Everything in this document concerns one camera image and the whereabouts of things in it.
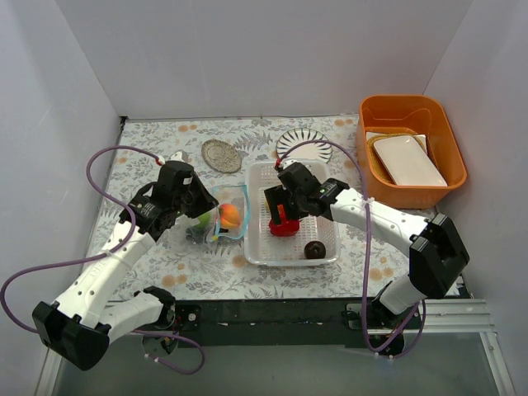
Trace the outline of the red bell pepper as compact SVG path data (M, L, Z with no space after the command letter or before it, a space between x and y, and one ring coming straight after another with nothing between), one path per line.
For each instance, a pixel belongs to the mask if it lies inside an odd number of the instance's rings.
M271 219L268 224L270 233L279 238L295 236L299 232L300 221L298 219L287 219L283 205L278 205L277 209L280 215L280 223L277 224Z

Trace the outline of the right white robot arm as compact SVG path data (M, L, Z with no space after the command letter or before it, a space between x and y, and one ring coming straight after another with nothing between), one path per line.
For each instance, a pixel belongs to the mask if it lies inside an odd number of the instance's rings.
M265 190L273 224L309 215L361 229L389 243L408 259L408 272L389 282L368 303L367 315L391 328L424 299L442 299L469 263L469 254L451 218L406 214L367 200L345 182L320 182L302 163L278 167L279 185Z

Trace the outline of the clear zip top bag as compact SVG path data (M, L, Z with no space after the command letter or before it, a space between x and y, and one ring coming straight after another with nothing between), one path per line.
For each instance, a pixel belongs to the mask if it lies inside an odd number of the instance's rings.
M182 216L174 231L186 245L206 252L221 243L242 239L248 228L251 209L245 184L214 186L210 193L219 205L196 219Z

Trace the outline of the peach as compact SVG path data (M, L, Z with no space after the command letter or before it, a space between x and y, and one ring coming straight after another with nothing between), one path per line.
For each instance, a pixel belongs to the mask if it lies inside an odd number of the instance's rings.
M233 204L222 204L218 207L219 223L222 229L236 229L241 224L241 215Z

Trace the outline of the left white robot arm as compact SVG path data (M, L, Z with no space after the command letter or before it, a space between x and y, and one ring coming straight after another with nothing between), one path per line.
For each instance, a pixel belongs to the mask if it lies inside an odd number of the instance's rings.
M150 286L124 303L107 305L116 287L177 218L195 219L218 201L194 168L181 161L161 166L156 182L142 187L122 211L119 222L92 264L52 304L40 302L32 318L40 340L80 370L89 370L109 345L136 329L176 327L176 300Z

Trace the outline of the black grape bunch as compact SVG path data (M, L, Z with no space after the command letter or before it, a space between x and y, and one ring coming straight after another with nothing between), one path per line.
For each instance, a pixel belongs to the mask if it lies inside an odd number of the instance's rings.
M206 225L195 225L190 226L186 229L186 240L194 244L208 243L208 235L210 234L211 227Z

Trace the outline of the small green fruit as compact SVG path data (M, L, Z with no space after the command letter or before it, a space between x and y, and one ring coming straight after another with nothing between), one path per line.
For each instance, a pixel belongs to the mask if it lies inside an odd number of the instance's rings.
M208 211L204 214L199 215L193 219L193 228L197 229L207 229L214 222L214 215L211 211Z

